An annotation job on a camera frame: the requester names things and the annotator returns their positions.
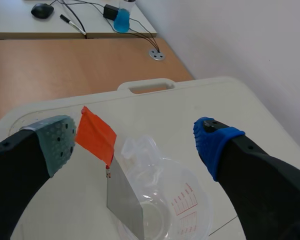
white tray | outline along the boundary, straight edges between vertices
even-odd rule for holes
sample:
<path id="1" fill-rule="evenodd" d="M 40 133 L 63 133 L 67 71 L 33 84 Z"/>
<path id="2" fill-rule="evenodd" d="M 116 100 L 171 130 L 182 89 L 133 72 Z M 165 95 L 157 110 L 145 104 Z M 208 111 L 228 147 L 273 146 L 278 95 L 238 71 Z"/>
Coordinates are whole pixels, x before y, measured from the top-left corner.
<path id="1" fill-rule="evenodd" d="M 148 85 L 170 89 L 139 95 L 129 90 Z M 193 123 L 198 118 L 212 117 L 243 130 L 268 154 L 300 169 L 300 147 L 243 83 L 229 77 L 179 83 L 168 79 L 129 82 L 118 91 L 19 107 L 0 121 L 0 141 L 22 126 L 55 115 L 69 115 L 78 125 L 84 105 L 117 133 L 115 156 L 124 170 L 131 164 L 119 155 L 125 139 L 142 135 L 153 137 L 164 155 L 191 169 L 212 197 L 212 232 L 233 219 L 236 212 L 198 156 L 193 136 Z M 68 163 L 31 200 L 12 239 L 119 239 L 114 218 L 106 208 L 104 163 L 77 145 Z"/>

wooden table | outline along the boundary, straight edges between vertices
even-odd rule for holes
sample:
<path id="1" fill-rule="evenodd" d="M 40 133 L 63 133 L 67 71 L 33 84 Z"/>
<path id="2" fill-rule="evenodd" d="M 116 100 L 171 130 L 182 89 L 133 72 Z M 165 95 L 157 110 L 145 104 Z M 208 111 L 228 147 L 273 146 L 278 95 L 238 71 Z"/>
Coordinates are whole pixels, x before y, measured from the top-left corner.
<path id="1" fill-rule="evenodd" d="M 32 102 L 115 91 L 124 82 L 192 80 L 167 43 L 156 38 L 164 61 L 140 38 L 0 40 L 0 119 Z"/>
<path id="2" fill-rule="evenodd" d="M 81 33 L 60 19 L 60 14 L 63 14 L 78 26 L 80 25 L 73 14 L 59 2 L 52 4 L 54 11 L 48 19 L 32 16 L 31 9 L 34 5 L 52 2 L 53 0 L 0 0 L 0 39 L 83 39 Z M 65 2 L 78 3 L 73 0 L 65 0 Z M 89 0 L 88 2 L 102 6 L 106 4 L 119 6 L 118 0 Z M 103 13 L 102 6 L 96 7 Z M 135 38 L 130 34 L 114 32 L 103 15 L 91 4 L 76 4 L 70 7 L 83 23 L 88 38 Z M 140 21 L 154 36 L 157 34 L 136 5 L 132 9 L 131 18 Z M 150 35 L 138 22 L 131 20 L 130 27 L 144 35 Z"/>

blue rubber grip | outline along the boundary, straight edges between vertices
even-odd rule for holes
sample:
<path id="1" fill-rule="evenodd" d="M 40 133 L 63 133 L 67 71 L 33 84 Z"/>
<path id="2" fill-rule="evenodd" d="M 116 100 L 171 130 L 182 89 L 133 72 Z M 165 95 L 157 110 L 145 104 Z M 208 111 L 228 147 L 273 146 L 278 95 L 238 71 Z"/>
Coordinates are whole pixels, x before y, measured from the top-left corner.
<path id="1" fill-rule="evenodd" d="M 194 123 L 193 134 L 196 149 L 203 163 L 208 168 L 209 173 L 212 175 L 213 180 L 217 182 L 218 164 L 227 141 L 245 135 L 245 132 L 235 127 L 226 127 L 214 132 L 206 132 L 204 121 L 208 120 L 214 119 L 210 117 L 199 118 Z"/>

plastic measuring cup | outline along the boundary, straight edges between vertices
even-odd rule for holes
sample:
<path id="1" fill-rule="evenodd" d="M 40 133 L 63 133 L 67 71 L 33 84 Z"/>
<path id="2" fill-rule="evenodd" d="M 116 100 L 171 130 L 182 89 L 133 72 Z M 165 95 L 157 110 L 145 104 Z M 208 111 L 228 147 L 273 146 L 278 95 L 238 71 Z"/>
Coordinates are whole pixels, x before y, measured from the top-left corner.
<path id="1" fill-rule="evenodd" d="M 143 210 L 145 240 L 205 240 L 213 207 L 196 176 L 180 163 L 161 156 L 151 137 L 128 138 L 121 154 L 136 158 L 127 179 Z M 137 238 L 120 221 L 122 240 Z"/>

power adapter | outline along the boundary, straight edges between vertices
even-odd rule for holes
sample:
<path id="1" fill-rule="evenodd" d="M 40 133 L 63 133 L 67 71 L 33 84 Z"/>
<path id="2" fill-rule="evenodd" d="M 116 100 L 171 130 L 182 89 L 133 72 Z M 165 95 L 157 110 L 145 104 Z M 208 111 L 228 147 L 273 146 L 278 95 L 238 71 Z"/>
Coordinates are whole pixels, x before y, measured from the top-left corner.
<path id="1" fill-rule="evenodd" d="M 110 20 L 115 20 L 118 15 L 119 8 L 106 4 L 103 9 L 103 17 Z"/>

